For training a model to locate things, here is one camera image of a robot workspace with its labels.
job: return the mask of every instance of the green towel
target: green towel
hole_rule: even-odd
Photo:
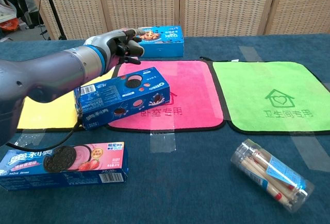
[[[244,133],[330,131],[330,92],[295,62],[214,62],[231,124]]]

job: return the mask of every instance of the pink towel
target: pink towel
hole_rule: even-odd
[[[116,120],[110,127],[133,131],[216,129],[223,123],[219,97],[208,65],[202,61],[142,61],[123,64],[118,75],[156,67],[170,84],[170,102]]]

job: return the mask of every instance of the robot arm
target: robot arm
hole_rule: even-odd
[[[83,46],[28,61],[0,60],[0,146],[14,135],[24,99],[48,103],[124,62],[139,63],[139,29],[114,30],[87,39]]]

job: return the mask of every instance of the clear plastic container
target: clear plastic container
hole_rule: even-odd
[[[249,139],[242,142],[230,161],[289,212],[297,211],[314,190],[311,182]]]

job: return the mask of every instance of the yellow towel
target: yellow towel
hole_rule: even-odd
[[[86,85],[110,79],[112,74],[113,69]],[[74,94],[71,91],[50,103],[38,103],[26,97],[18,129],[70,129],[76,122],[77,112]]]

